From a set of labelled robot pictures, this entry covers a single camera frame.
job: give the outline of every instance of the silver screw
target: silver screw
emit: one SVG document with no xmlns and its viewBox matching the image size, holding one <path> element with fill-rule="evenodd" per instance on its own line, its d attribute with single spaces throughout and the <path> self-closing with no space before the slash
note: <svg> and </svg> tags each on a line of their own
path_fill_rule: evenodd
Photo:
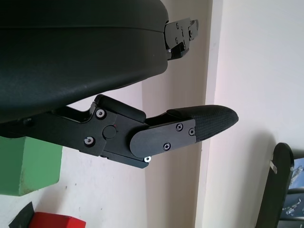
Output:
<svg viewBox="0 0 304 228">
<path fill-rule="evenodd" d="M 86 145 L 92 145 L 94 143 L 94 139 L 93 137 L 86 137 L 85 140 L 84 140 L 85 144 Z"/>
<path fill-rule="evenodd" d="M 194 128 L 191 128 L 191 129 L 189 130 L 189 135 L 191 135 L 191 136 L 194 136 L 194 135 L 195 135 L 195 130 L 194 130 Z"/>
<path fill-rule="evenodd" d="M 176 130 L 180 132 L 183 129 L 183 125 L 181 123 L 176 125 Z"/>
<path fill-rule="evenodd" d="M 98 110 L 96 111 L 96 116 L 97 116 L 98 118 L 103 118 L 103 117 L 105 116 L 105 111 L 102 110 L 102 109 L 98 109 Z"/>
<path fill-rule="evenodd" d="M 168 143 L 168 142 L 165 143 L 164 146 L 163 146 L 163 149 L 164 149 L 165 151 L 168 151 L 170 148 L 171 148 L 171 144 Z"/>
<path fill-rule="evenodd" d="M 151 161 L 151 156 L 144 158 L 144 162 L 149 163 Z"/>
</svg>

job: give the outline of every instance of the screw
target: screw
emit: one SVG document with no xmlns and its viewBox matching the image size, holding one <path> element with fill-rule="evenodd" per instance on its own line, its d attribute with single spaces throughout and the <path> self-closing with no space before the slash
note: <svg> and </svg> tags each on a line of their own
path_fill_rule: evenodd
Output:
<svg viewBox="0 0 304 228">
<path fill-rule="evenodd" d="M 148 163 L 151 161 L 151 156 L 144 158 L 144 162 Z"/>
<path fill-rule="evenodd" d="M 183 125 L 181 123 L 176 125 L 176 130 L 180 132 L 183 129 Z"/>
<path fill-rule="evenodd" d="M 93 143 L 94 143 L 94 138 L 93 137 L 86 137 L 85 139 L 84 139 L 84 142 L 85 142 L 85 145 L 92 145 Z"/>
<path fill-rule="evenodd" d="M 165 151 L 168 151 L 170 148 L 171 148 L 171 144 L 168 143 L 168 142 L 165 143 L 164 146 L 163 146 L 163 149 L 164 149 Z"/>
<path fill-rule="evenodd" d="M 98 109 L 98 110 L 96 111 L 96 116 L 97 116 L 98 118 L 103 118 L 103 117 L 105 116 L 105 111 L 102 110 L 102 109 Z"/>
<path fill-rule="evenodd" d="M 191 128 L 191 129 L 189 130 L 189 135 L 191 135 L 191 136 L 194 136 L 194 135 L 195 135 L 195 130 L 194 130 L 194 128 Z"/>
</svg>

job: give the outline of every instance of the red box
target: red box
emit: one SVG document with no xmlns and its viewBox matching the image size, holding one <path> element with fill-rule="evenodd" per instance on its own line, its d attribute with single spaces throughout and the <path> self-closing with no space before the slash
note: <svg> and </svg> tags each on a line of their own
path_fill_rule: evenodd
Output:
<svg viewBox="0 0 304 228">
<path fill-rule="evenodd" d="M 86 222 L 71 216 L 35 212 L 29 228 L 85 228 Z"/>
</svg>

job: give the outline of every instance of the metal plate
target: metal plate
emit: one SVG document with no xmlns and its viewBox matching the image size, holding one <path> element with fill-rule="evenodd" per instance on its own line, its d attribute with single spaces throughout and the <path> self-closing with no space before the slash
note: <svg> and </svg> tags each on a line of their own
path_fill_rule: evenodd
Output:
<svg viewBox="0 0 304 228">
<path fill-rule="evenodd" d="M 183 129 L 177 131 L 176 125 L 180 123 L 183 124 Z M 138 158 L 145 158 L 194 144 L 196 136 L 189 135 L 191 128 L 195 128 L 193 119 L 140 131 L 131 139 L 131 153 Z M 166 143 L 170 144 L 168 150 L 163 147 Z"/>
</svg>

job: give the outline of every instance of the green box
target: green box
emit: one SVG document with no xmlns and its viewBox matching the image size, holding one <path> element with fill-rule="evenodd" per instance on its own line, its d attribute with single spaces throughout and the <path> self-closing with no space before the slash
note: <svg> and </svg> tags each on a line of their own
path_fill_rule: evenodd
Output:
<svg viewBox="0 0 304 228">
<path fill-rule="evenodd" d="M 59 181 L 62 146 L 0 137 L 0 194 L 23 196 Z"/>
</svg>

